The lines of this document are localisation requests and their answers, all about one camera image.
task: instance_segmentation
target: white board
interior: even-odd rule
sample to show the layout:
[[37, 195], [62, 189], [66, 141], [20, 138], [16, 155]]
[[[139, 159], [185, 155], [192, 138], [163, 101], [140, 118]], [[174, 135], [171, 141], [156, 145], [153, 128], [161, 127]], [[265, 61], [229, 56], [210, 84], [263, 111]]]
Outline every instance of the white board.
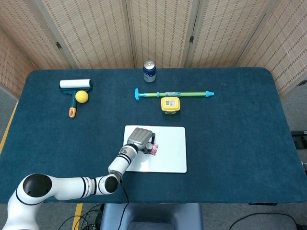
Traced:
[[186, 131], [184, 127], [172, 126], [125, 126], [124, 142], [135, 128], [145, 128], [155, 133], [158, 145], [155, 156], [139, 151], [127, 171], [155, 173], [186, 173]]

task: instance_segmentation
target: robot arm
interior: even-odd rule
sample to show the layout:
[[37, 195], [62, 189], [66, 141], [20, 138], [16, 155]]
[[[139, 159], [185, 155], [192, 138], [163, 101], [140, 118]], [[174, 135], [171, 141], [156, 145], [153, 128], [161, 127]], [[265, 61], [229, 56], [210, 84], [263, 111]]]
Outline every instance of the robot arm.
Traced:
[[128, 138], [127, 144], [119, 151], [110, 164], [109, 175], [93, 179], [89, 177], [56, 178], [44, 174], [32, 174], [25, 177], [14, 191], [8, 202], [8, 218], [3, 230], [39, 230], [36, 214], [47, 198], [71, 200], [90, 195], [108, 195], [114, 193], [138, 151], [148, 153], [146, 147], [154, 133], [147, 129], [136, 128]]

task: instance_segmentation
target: tennis ball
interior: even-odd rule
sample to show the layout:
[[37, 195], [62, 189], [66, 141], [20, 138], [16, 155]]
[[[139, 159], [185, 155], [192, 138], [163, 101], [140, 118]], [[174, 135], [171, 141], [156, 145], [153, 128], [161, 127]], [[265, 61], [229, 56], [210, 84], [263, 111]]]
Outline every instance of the tennis ball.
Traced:
[[79, 103], [85, 103], [88, 100], [88, 94], [87, 92], [80, 90], [76, 93], [76, 100]]

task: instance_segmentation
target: soda can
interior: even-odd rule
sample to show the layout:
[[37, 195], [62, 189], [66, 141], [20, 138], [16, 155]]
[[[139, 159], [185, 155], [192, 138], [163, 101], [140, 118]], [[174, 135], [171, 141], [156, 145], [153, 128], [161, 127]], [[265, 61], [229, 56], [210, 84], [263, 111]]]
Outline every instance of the soda can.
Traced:
[[146, 82], [155, 80], [155, 64], [153, 61], [145, 61], [143, 66], [143, 77]]

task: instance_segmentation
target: beige wall panel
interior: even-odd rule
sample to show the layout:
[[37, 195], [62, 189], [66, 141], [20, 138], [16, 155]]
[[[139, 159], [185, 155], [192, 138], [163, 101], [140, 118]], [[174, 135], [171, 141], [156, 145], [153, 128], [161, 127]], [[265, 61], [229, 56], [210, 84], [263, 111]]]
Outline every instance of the beige wall panel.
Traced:
[[120, 0], [43, 0], [77, 66], [132, 68], [126, 6]]
[[158, 68], [183, 67], [184, 47], [191, 17], [192, 0], [129, 0], [136, 67], [153, 60]]
[[280, 0], [239, 65], [267, 68], [279, 93], [307, 73], [307, 0]]
[[25, 79], [33, 70], [34, 65], [0, 29], [0, 85], [19, 98]]
[[269, 0], [207, 0], [191, 49], [191, 67], [234, 66], [266, 12]]
[[39, 69], [70, 68], [25, 0], [0, 0], [0, 25]]

